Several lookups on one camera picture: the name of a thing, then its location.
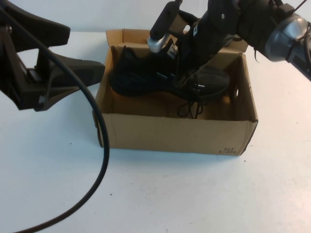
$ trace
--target black wire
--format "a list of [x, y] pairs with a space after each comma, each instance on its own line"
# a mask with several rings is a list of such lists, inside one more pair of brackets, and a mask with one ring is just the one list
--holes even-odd
[[23, 38], [27, 39], [29, 43], [35, 45], [40, 49], [40, 52], [43, 53], [47, 58], [49, 58], [51, 61], [53, 61], [64, 73], [66, 73], [72, 80], [74, 80], [77, 84], [77, 86], [81, 89], [81, 91], [84, 93], [85, 97], [89, 101], [90, 105], [93, 108], [94, 114], [97, 117], [97, 120], [99, 122], [103, 139], [104, 139], [104, 159], [103, 159], [103, 165], [101, 168], [101, 171], [99, 173], [99, 176], [97, 177], [94, 185], [91, 187], [91, 189], [88, 191], [88, 193], [77, 203], [75, 204], [71, 209], [66, 211], [65, 213], [61, 214], [60, 216], [47, 221], [43, 224], [40, 224], [36, 227], [32, 227], [23, 231], [20, 231], [18, 233], [35, 233], [38, 231], [41, 231], [43, 229], [46, 229], [52, 225], [55, 225], [56, 223], [59, 223], [60, 221], [66, 219], [73, 213], [75, 213], [77, 210], [79, 210], [95, 193], [99, 185], [101, 184], [104, 175], [107, 171], [108, 167], [108, 161], [109, 161], [109, 140], [108, 140], [108, 133], [105, 125], [105, 121], [103, 118], [103, 115], [93, 97], [91, 92], [88, 90], [88, 88], [83, 84], [83, 82], [73, 73], [72, 70], [70, 70], [64, 63], [62, 63], [47, 47], [45, 47], [39, 40], [37, 40], [32, 34], [30, 34], [26, 29], [24, 29], [18, 22], [16, 22], [8, 13], [5, 12], [4, 9], [0, 7], [0, 17], [9, 24], [13, 30], [15, 30], [17, 33], [19, 33]]
[[307, 0], [303, 0], [302, 3], [301, 3], [299, 6], [296, 7], [296, 9], [294, 10], [294, 12], [296, 12], [300, 7], [302, 7], [303, 4], [306, 3], [306, 1], [307, 1]]

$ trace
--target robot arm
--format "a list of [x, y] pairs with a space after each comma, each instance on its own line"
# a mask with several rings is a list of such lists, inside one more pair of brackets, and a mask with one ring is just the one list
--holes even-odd
[[[311, 80], [310, 23], [289, 4], [280, 0], [209, 0], [207, 12], [193, 22], [179, 10], [181, 3], [176, 0], [164, 8], [150, 32], [151, 51], [160, 50], [172, 34], [178, 39], [182, 67], [193, 68], [207, 63], [238, 35], [269, 60], [286, 60]], [[183, 34], [186, 25], [190, 30]]]

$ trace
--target black bracket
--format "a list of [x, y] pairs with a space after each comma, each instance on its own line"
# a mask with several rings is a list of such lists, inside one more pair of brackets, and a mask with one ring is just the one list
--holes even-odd
[[[0, 7], [47, 47], [67, 44], [69, 27], [31, 15], [6, 0], [0, 0]], [[30, 49], [35, 47], [25, 43], [22, 37], [0, 19], [0, 90], [18, 109], [48, 110], [64, 97], [79, 90], [72, 80], [40, 52], [35, 68], [27, 69], [17, 53]], [[86, 86], [101, 81], [105, 70], [103, 64], [56, 56]]]

